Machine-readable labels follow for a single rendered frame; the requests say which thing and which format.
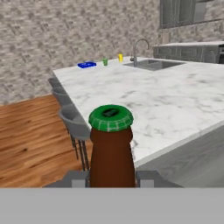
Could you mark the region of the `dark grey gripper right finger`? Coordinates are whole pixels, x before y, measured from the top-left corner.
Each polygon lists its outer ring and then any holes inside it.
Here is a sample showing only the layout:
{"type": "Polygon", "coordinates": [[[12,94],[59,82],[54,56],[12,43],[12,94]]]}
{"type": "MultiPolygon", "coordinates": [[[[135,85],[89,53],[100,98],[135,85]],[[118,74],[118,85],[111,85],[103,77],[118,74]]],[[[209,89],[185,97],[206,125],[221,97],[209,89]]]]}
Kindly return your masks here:
{"type": "Polygon", "coordinates": [[[158,171],[137,171],[136,186],[146,188],[179,187],[179,185],[162,178],[158,171]]]}

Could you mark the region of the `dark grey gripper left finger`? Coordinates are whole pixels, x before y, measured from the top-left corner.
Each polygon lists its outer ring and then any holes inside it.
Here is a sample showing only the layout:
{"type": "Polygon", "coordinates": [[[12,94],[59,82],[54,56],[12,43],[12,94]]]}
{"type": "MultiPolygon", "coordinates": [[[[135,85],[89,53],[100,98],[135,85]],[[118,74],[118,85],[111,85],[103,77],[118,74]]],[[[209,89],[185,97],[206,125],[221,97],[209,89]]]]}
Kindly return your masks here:
{"type": "Polygon", "coordinates": [[[68,171],[63,179],[53,182],[47,187],[85,188],[89,187],[88,181],[88,171],[68,171]]]}

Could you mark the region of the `brown bottle with green cap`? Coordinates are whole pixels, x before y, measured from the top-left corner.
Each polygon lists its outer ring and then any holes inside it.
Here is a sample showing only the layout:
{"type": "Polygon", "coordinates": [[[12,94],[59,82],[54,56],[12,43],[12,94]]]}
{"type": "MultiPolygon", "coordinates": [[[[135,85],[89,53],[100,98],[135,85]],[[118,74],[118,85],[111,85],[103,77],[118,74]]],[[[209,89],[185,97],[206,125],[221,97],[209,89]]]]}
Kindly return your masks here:
{"type": "Polygon", "coordinates": [[[135,187],[135,167],[130,148],[133,138],[131,112],[119,105],[103,105],[89,118],[93,143],[91,187],[135,187]]]}

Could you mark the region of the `grey bar stool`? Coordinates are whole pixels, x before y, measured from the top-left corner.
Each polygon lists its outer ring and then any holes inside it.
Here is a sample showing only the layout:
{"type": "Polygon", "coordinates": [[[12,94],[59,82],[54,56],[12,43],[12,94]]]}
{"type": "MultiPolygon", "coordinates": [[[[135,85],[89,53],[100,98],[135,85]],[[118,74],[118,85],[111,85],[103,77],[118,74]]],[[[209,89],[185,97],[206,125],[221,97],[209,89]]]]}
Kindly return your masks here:
{"type": "Polygon", "coordinates": [[[90,129],[78,109],[71,103],[59,110],[59,117],[68,128],[73,147],[80,150],[82,170],[89,170],[86,141],[90,137],[90,129]]]}
{"type": "Polygon", "coordinates": [[[72,101],[63,87],[56,87],[52,90],[52,94],[61,107],[71,104],[72,101]]]}
{"type": "Polygon", "coordinates": [[[56,87],[60,87],[61,86],[61,84],[60,84],[60,82],[59,82],[59,80],[57,78],[49,78],[48,82],[50,83],[52,88],[56,88],[56,87]]]}

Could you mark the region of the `blue flat dish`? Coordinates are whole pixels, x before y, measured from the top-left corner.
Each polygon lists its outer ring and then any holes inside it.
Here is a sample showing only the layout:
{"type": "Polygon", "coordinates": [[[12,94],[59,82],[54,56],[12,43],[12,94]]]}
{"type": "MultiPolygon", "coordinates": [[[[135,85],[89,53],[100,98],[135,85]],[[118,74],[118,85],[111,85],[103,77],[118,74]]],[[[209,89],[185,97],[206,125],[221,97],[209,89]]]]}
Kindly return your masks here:
{"type": "Polygon", "coordinates": [[[96,67],[96,63],[93,61],[85,61],[82,63],[78,63],[77,66],[80,68],[96,67]]]}

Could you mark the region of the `steel sink basin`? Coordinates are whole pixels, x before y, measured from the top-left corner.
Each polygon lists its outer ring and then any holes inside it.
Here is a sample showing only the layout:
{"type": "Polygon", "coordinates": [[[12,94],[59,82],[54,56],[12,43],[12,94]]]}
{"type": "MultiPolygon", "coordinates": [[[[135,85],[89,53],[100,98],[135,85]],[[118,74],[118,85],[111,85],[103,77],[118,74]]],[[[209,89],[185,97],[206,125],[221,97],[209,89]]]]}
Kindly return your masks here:
{"type": "Polygon", "coordinates": [[[126,67],[135,67],[139,69],[149,70],[149,71],[158,71],[163,70],[170,67],[176,67],[182,65],[182,62],[177,61],[164,61],[160,59],[145,59],[142,61],[138,61],[136,66],[134,63],[127,63],[126,67]]]}

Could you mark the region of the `grey curved tap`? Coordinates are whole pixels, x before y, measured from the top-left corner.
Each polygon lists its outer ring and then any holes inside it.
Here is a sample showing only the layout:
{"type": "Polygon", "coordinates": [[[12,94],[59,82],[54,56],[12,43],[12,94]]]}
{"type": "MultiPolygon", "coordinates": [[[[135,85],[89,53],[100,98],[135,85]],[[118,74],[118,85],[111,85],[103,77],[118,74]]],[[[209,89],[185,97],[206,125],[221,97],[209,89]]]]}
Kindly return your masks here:
{"type": "Polygon", "coordinates": [[[133,45],[133,55],[131,56],[131,61],[133,62],[133,66],[137,67],[137,44],[140,43],[141,41],[145,42],[147,45],[147,50],[150,48],[150,43],[146,38],[140,38],[139,40],[136,41],[136,43],[133,45]]]}

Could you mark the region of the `grey base cupboards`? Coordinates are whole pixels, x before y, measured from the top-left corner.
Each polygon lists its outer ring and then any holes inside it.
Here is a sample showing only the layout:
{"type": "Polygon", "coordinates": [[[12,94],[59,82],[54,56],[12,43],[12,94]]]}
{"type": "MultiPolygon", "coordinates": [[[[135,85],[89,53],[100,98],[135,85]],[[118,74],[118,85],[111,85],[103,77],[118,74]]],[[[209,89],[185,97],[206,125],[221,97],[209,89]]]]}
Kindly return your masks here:
{"type": "Polygon", "coordinates": [[[153,57],[166,60],[224,64],[224,41],[155,45],[153,47],[153,57]]]}

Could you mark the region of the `grey wall cupboards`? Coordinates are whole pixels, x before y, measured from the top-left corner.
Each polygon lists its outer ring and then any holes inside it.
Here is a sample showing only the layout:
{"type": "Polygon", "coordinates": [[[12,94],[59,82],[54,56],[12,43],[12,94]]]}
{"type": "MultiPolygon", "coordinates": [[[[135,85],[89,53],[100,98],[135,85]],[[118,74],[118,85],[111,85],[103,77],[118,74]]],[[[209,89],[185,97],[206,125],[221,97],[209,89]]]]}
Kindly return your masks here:
{"type": "Polygon", "coordinates": [[[160,28],[203,24],[224,18],[224,0],[160,0],[160,28]]]}

